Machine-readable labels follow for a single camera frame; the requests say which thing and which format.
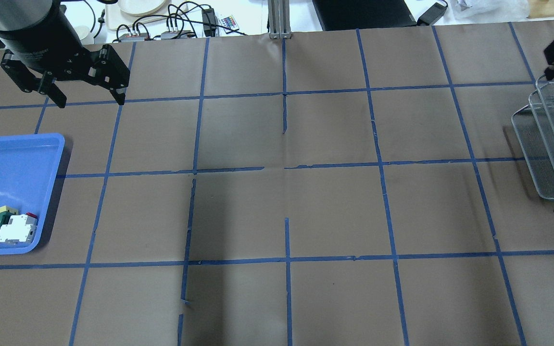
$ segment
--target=blue plastic tray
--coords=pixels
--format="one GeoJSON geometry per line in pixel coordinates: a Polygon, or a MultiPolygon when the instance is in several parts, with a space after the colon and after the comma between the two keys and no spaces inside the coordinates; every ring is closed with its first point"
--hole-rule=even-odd
{"type": "Polygon", "coordinates": [[[0,243],[0,255],[24,254],[38,245],[63,146],[60,134],[0,136],[0,206],[38,216],[33,241],[17,245],[0,243]]]}

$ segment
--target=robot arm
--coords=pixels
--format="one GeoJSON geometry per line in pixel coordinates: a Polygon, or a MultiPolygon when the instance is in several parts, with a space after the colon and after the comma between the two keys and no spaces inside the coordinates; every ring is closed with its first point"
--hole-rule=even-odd
{"type": "Polygon", "coordinates": [[[59,4],[60,0],[0,0],[0,40],[7,48],[0,65],[20,90],[46,95],[60,108],[67,98],[55,80],[101,86],[123,105],[129,69],[108,44],[96,52],[84,48],[59,4]]]}

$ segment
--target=white toy block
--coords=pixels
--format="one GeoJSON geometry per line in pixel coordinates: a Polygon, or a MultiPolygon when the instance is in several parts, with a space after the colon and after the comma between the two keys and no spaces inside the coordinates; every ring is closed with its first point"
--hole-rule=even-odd
{"type": "Polygon", "coordinates": [[[7,225],[0,228],[0,243],[30,243],[36,230],[37,220],[29,215],[13,215],[7,225]]]}

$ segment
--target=cable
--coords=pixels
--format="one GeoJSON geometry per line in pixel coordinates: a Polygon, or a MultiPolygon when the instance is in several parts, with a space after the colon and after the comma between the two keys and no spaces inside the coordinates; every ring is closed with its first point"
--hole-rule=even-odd
{"type": "Polygon", "coordinates": [[[106,16],[106,10],[101,10],[101,16],[97,19],[97,22],[99,22],[100,27],[97,28],[97,33],[95,33],[95,35],[93,35],[93,38],[96,38],[101,33],[101,27],[106,22],[106,20],[104,19],[105,16],[106,16]]]}
{"type": "Polygon", "coordinates": [[[149,29],[147,29],[147,26],[145,26],[141,22],[138,22],[138,24],[136,24],[136,29],[138,29],[138,35],[140,35],[140,25],[142,25],[143,28],[145,28],[145,31],[147,31],[147,40],[151,40],[151,34],[149,33],[149,29]]]}
{"type": "Polygon", "coordinates": [[[93,13],[93,26],[91,26],[91,30],[89,32],[93,32],[95,29],[95,22],[97,22],[97,17],[95,16],[95,11],[93,11],[93,7],[91,7],[90,3],[87,2],[87,0],[83,0],[85,4],[87,4],[88,8],[91,9],[91,13],[93,13]]]}
{"type": "MultiPolygon", "coordinates": [[[[182,5],[183,5],[183,4],[180,4],[179,6],[176,6],[176,5],[173,5],[173,4],[169,4],[169,5],[168,5],[168,14],[171,15],[170,7],[172,6],[172,7],[174,7],[174,8],[176,9],[175,14],[178,15],[178,17],[181,19],[181,21],[183,21],[183,17],[182,17],[181,15],[184,15],[185,18],[187,18],[187,20],[189,20],[189,16],[187,16],[187,13],[189,13],[191,10],[190,10],[190,9],[187,9],[187,11],[181,11],[181,6],[182,6],[182,5]]],[[[195,37],[198,37],[198,33],[196,33],[196,29],[194,28],[193,25],[191,26],[191,30],[192,30],[192,32],[194,33],[194,36],[195,36],[195,37]]]]}
{"type": "Polygon", "coordinates": [[[117,41],[119,42],[121,42],[121,40],[119,39],[119,29],[121,29],[122,26],[124,26],[127,29],[127,32],[129,33],[130,36],[132,35],[132,30],[129,29],[129,26],[125,24],[121,24],[120,26],[117,26],[117,41]]]}
{"type": "MultiPolygon", "coordinates": [[[[165,14],[148,14],[148,15],[144,15],[142,17],[139,17],[135,22],[134,24],[132,25],[132,27],[134,27],[136,25],[137,22],[143,20],[144,18],[149,18],[149,17],[162,17],[162,18],[171,18],[169,15],[165,15],[165,14]]],[[[207,23],[207,22],[198,22],[196,20],[191,20],[191,19],[185,19],[185,18],[179,18],[179,20],[182,20],[184,22],[190,22],[190,23],[196,23],[196,24],[203,24],[203,25],[208,25],[208,26],[215,26],[216,28],[223,28],[223,29],[226,29],[226,30],[229,30],[231,31],[231,33],[237,33],[239,35],[243,35],[243,36],[247,36],[246,33],[242,33],[239,31],[239,29],[237,30],[233,30],[231,28],[229,28],[228,26],[222,26],[222,25],[219,25],[219,24],[212,24],[212,23],[207,23]]]]}

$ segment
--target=table surface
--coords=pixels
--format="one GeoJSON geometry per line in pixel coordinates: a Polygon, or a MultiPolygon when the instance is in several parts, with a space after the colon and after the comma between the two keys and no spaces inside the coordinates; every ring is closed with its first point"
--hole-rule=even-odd
{"type": "Polygon", "coordinates": [[[0,256],[0,345],[554,345],[554,202],[510,124],[553,38],[122,43],[121,107],[0,68],[0,136],[71,149],[49,243],[0,256]]]}

